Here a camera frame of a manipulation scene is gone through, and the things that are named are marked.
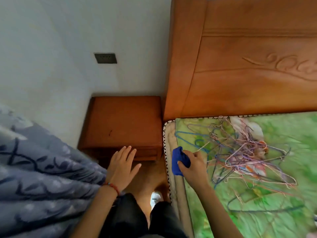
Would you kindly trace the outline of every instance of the white sneaker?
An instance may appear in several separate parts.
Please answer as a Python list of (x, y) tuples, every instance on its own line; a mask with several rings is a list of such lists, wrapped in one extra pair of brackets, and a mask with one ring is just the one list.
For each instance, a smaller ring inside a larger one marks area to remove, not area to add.
[(151, 204), (152, 209), (153, 209), (154, 206), (155, 206), (158, 202), (160, 202), (160, 201), (164, 201), (161, 192), (154, 191), (154, 192), (151, 194), (151, 201), (150, 201), (150, 204)]

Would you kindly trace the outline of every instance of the leg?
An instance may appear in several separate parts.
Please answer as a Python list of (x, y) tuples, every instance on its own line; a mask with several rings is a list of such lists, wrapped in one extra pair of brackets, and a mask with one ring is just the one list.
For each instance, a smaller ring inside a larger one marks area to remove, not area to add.
[(101, 229), (100, 238), (137, 238), (148, 233), (145, 214), (132, 194), (117, 199)]
[(157, 203), (151, 212), (149, 233), (165, 238), (187, 238), (183, 226), (171, 204), (166, 201)]

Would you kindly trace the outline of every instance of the bracelet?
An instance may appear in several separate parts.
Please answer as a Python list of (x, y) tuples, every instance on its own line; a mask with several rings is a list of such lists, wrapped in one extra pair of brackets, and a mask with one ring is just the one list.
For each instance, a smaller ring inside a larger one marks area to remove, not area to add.
[(117, 192), (118, 196), (120, 196), (120, 191), (119, 191), (118, 187), (115, 186), (114, 184), (105, 182), (103, 185), (109, 185), (110, 187), (114, 188), (114, 190)]

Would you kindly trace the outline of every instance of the wall socket plate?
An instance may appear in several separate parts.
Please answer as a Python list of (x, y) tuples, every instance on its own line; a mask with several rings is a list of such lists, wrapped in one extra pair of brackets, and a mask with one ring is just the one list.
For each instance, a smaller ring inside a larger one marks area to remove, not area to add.
[(97, 63), (117, 63), (115, 53), (95, 53)]

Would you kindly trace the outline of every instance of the blue curtain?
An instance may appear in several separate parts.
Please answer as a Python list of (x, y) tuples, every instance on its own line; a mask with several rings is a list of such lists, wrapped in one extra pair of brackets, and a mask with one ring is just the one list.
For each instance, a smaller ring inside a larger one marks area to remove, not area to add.
[(106, 170), (0, 104), (0, 237), (67, 237)]

